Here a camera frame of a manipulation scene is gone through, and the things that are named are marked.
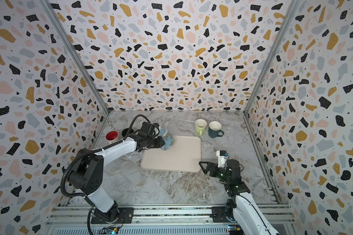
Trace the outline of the light green mug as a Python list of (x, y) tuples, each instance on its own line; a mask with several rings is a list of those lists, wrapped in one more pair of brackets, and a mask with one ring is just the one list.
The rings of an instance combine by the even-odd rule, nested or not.
[(207, 122), (204, 119), (198, 119), (195, 121), (195, 132), (198, 136), (202, 136), (207, 128)]

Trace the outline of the circuit board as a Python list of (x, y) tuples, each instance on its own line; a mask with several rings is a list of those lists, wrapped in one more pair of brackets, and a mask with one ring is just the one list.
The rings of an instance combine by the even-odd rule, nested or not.
[(104, 227), (100, 230), (100, 235), (118, 235), (119, 227)]
[(229, 235), (244, 235), (244, 231), (240, 226), (229, 225), (228, 226)]

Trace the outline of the dark green faceted mug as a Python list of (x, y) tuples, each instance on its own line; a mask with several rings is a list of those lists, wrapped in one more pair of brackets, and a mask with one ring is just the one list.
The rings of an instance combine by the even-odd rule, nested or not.
[(208, 135), (211, 138), (217, 138), (224, 136), (224, 131), (222, 130), (222, 125), (218, 121), (212, 121), (209, 124)]

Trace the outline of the left circuit board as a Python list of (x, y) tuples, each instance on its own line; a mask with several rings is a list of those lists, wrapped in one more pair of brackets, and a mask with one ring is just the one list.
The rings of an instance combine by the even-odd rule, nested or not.
[(100, 235), (118, 235), (119, 227), (104, 227), (100, 230)]

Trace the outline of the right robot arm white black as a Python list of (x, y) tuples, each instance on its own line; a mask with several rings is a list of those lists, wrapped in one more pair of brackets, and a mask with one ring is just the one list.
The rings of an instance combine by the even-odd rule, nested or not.
[(250, 189), (242, 181), (243, 166), (235, 159), (226, 160), (220, 166), (212, 162), (199, 162), (204, 174), (217, 178), (224, 185), (230, 197), (225, 204), (225, 215), (235, 221), (243, 235), (278, 235), (279, 232), (264, 216), (251, 194)]

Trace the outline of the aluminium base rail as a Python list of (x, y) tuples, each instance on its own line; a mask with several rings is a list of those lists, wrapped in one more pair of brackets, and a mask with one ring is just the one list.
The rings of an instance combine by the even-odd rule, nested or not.
[[(258, 205), (278, 235), (297, 235), (296, 221), (286, 204)], [(46, 223), (46, 235), (100, 235), (104, 227), (119, 227), (119, 235), (229, 235), (239, 226), (225, 215), (225, 205), (128, 205), (119, 220), (105, 223), (89, 206), (57, 207)]]

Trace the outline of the blue butterfly mug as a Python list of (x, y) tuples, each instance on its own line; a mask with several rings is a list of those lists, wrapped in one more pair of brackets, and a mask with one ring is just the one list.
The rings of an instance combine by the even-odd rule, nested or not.
[(163, 151), (170, 149), (174, 145), (173, 136), (170, 134), (168, 129), (166, 128), (160, 129), (159, 136), (161, 136), (162, 140), (164, 141), (164, 145), (161, 147)]

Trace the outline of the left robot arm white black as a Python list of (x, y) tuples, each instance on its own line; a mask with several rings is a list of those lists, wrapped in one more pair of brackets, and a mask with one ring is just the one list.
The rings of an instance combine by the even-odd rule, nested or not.
[(114, 223), (120, 218), (118, 204), (102, 186), (105, 166), (126, 154), (161, 149), (165, 145), (157, 123), (145, 121), (139, 130), (131, 130), (132, 127), (115, 143), (95, 150), (80, 150), (61, 178), (63, 196), (82, 197), (92, 207), (94, 215), (105, 223)]

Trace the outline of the black mug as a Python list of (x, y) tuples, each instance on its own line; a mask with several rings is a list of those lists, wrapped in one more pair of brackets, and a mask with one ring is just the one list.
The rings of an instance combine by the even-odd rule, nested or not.
[(133, 129), (132, 128), (124, 129), (121, 133), (122, 137), (124, 138), (127, 135), (127, 133), (130, 133), (130, 134), (133, 133)]

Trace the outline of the white cream mug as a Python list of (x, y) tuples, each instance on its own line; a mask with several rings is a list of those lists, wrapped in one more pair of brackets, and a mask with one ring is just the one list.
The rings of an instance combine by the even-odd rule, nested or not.
[(106, 133), (105, 139), (108, 141), (109, 144), (112, 144), (116, 141), (118, 138), (119, 133), (116, 130), (112, 130)]

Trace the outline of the beige plastic tray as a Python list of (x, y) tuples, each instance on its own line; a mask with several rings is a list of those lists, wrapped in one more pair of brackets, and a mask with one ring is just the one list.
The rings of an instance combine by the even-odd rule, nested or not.
[(148, 170), (197, 173), (201, 170), (202, 143), (199, 137), (174, 135), (174, 144), (167, 150), (145, 150), (141, 167)]

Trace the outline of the right circuit board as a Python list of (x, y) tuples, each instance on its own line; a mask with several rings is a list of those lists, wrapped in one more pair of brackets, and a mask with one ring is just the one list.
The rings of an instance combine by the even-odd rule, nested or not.
[(228, 226), (229, 235), (244, 235), (244, 231), (240, 226), (229, 225)]

